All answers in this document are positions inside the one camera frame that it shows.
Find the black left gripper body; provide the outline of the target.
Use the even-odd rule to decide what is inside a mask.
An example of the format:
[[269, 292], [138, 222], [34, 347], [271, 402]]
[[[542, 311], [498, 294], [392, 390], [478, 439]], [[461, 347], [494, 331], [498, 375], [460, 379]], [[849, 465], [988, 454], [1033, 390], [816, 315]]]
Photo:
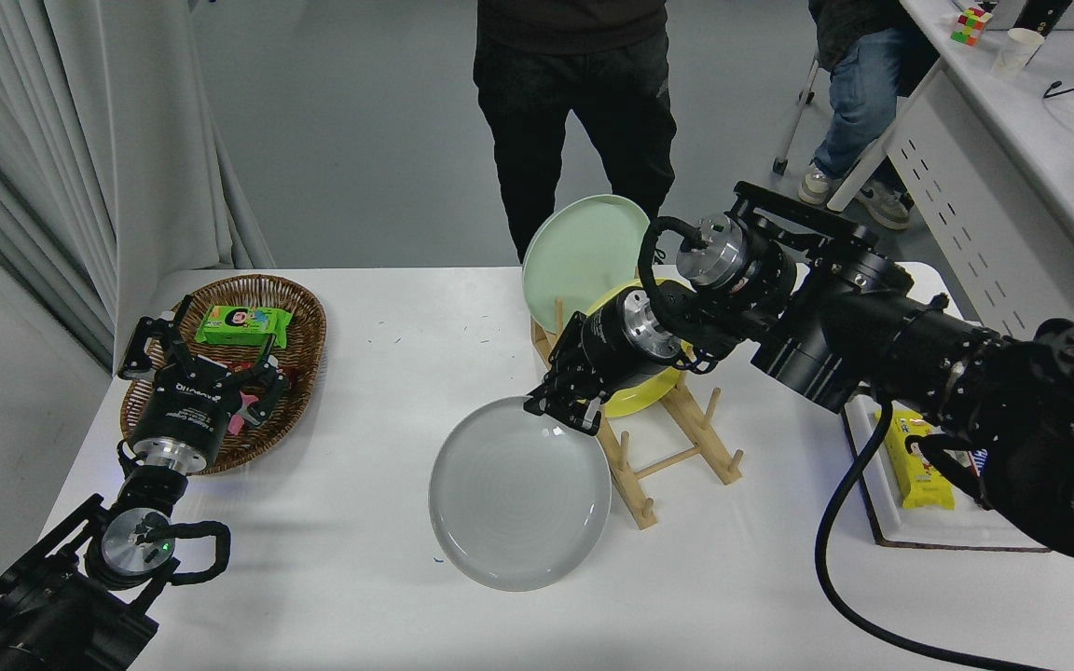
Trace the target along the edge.
[[195, 358], [155, 374], [153, 396], [131, 431], [137, 460], [214, 461], [231, 417], [240, 411], [241, 383], [218, 362]]

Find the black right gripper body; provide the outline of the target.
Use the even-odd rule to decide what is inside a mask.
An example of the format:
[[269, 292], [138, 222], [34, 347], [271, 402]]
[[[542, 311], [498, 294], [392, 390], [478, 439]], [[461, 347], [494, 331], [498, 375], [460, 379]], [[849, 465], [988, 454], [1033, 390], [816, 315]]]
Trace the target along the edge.
[[564, 368], [571, 390], [622, 390], [656, 377], [656, 362], [627, 335], [622, 300], [610, 300], [593, 313], [575, 311], [564, 335], [570, 339]]

